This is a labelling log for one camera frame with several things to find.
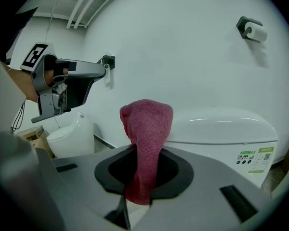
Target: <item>cardboard box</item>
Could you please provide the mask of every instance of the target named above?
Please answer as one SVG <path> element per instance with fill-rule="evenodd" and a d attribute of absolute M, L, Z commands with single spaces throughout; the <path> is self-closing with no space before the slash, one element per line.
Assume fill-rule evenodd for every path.
<path fill-rule="evenodd" d="M 38 126 L 35 128 L 30 128 L 25 131 L 19 132 L 16 135 L 23 137 L 24 139 L 30 141 L 30 144 L 34 148 L 40 148 L 46 150 L 49 157 L 53 158 L 53 152 L 51 151 L 47 143 L 47 134 L 44 131 L 43 126 Z"/>
<path fill-rule="evenodd" d="M 53 157 L 53 152 L 51 151 L 47 141 L 45 142 L 42 138 L 38 138 L 37 140 L 30 141 L 30 144 L 36 149 L 43 149 L 47 151 L 50 158 Z"/>
<path fill-rule="evenodd" d="M 17 135 L 20 137 L 23 137 L 24 139 L 28 141 L 33 141 L 33 140 L 37 140 L 38 138 L 40 138 L 43 132 L 44 132 L 43 126 L 38 126 L 35 128 L 29 128 L 25 131 L 19 132 L 17 133 Z"/>

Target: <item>white pipe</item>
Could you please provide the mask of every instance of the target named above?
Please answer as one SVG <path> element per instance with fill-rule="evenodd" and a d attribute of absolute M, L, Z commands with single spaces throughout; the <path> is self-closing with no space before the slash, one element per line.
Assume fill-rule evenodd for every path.
<path fill-rule="evenodd" d="M 79 14 L 77 21 L 75 22 L 74 28 L 76 29 L 81 21 L 81 19 L 83 18 L 83 16 L 85 15 L 87 9 L 89 8 L 89 6 L 93 3 L 94 0 L 89 0 L 87 2 L 87 4 L 83 7 L 81 13 Z"/>
<path fill-rule="evenodd" d="M 41 12 L 35 12 L 33 14 L 34 17 L 51 17 L 51 15 L 52 13 L 41 13 Z M 68 21 L 69 16 L 54 13 L 53 18 L 63 19 L 63 20 Z"/>
<path fill-rule="evenodd" d="M 100 10 L 105 7 L 106 4 L 108 4 L 111 0 L 106 0 L 96 11 L 95 13 L 92 15 L 92 17 L 90 18 L 90 20 L 86 23 L 85 28 L 88 27 L 88 25 L 90 24 L 90 22 L 94 19 L 94 17 L 100 12 Z"/>
<path fill-rule="evenodd" d="M 48 35 L 48 31 L 49 31 L 49 28 L 50 28 L 50 24 L 51 24 L 52 19 L 53 19 L 53 12 L 54 12 L 55 7 L 57 6 L 58 1 L 59 1 L 59 0 L 57 0 L 56 3 L 55 3 L 54 6 L 53 6 L 53 10 L 52 10 L 52 13 L 51 13 L 51 15 L 50 15 L 50 20 L 49 20 L 49 24 L 48 24 L 48 28 L 47 28 L 47 31 L 46 31 L 46 36 L 45 36 L 45 41 L 44 41 L 44 42 L 46 42 L 47 35 Z"/>
<path fill-rule="evenodd" d="M 71 26 L 74 26 L 74 24 L 71 24 Z M 79 24 L 78 26 L 85 26 L 84 24 Z"/>
<path fill-rule="evenodd" d="M 81 4 L 82 4 L 83 1 L 84 1 L 84 0 L 78 0 L 78 1 L 77 1 L 76 5 L 75 5 L 75 7 L 74 7 L 74 9 L 73 9 L 73 11 L 72 11 L 72 14 L 70 15 L 69 20 L 68 20 L 68 22 L 67 22 L 67 25 L 66 25 L 66 28 L 67 28 L 67 29 L 69 29 L 69 28 L 71 27 L 71 24 L 72 24 L 72 21 L 73 21 L 75 15 L 76 15 L 76 12 L 77 12 L 77 10 L 79 9 L 79 7 L 81 6 Z"/>

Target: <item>toilet bowl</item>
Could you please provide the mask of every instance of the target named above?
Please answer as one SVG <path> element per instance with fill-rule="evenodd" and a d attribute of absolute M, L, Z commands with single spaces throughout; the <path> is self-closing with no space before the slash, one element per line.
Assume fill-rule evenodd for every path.
<path fill-rule="evenodd" d="M 70 126 L 60 128 L 47 137 L 47 142 L 58 158 L 94 153 L 93 122 L 78 112 Z"/>

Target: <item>green label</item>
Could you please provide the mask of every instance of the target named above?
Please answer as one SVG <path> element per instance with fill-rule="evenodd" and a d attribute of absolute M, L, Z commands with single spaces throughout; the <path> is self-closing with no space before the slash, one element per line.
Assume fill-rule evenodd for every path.
<path fill-rule="evenodd" d="M 256 151 L 245 151 L 245 152 L 241 152 L 241 154 L 255 154 Z"/>
<path fill-rule="evenodd" d="M 263 173 L 264 170 L 251 170 L 249 173 Z"/>
<path fill-rule="evenodd" d="M 259 149 L 259 153 L 272 152 L 273 150 L 274 150 L 274 147 L 261 148 L 261 149 Z"/>

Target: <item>white wall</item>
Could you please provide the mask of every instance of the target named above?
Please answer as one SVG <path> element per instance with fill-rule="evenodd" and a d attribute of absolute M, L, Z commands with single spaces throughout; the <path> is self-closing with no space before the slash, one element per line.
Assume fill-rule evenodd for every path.
<path fill-rule="evenodd" d="M 241 38 L 241 16 L 263 23 L 265 43 Z M 289 27 L 269 0 L 114 0 L 87 29 L 83 60 L 95 62 L 105 51 L 116 56 L 114 88 L 94 83 L 84 109 L 109 143 L 129 143 L 120 107 L 149 98 L 175 112 L 223 105 L 258 113 L 278 132 L 275 162 L 284 157 Z"/>
<path fill-rule="evenodd" d="M 32 17 L 19 36 L 13 51 L 10 67 L 19 69 L 33 45 L 36 42 L 45 41 L 54 44 L 54 50 L 58 58 L 81 60 L 85 29 L 78 28 L 77 30 L 68 30 L 66 29 L 66 24 L 67 21 L 65 20 L 52 19 L 48 34 L 46 35 L 49 26 L 49 18 Z M 76 110 L 74 109 L 69 115 L 72 116 L 75 112 Z M 24 120 L 18 131 L 36 127 L 38 125 L 43 125 L 44 129 L 49 133 L 58 129 L 58 125 L 54 118 L 32 124 L 31 119 L 38 115 L 38 105 L 27 100 Z M 66 126 L 64 120 L 58 119 L 58 124 L 59 126 Z"/>

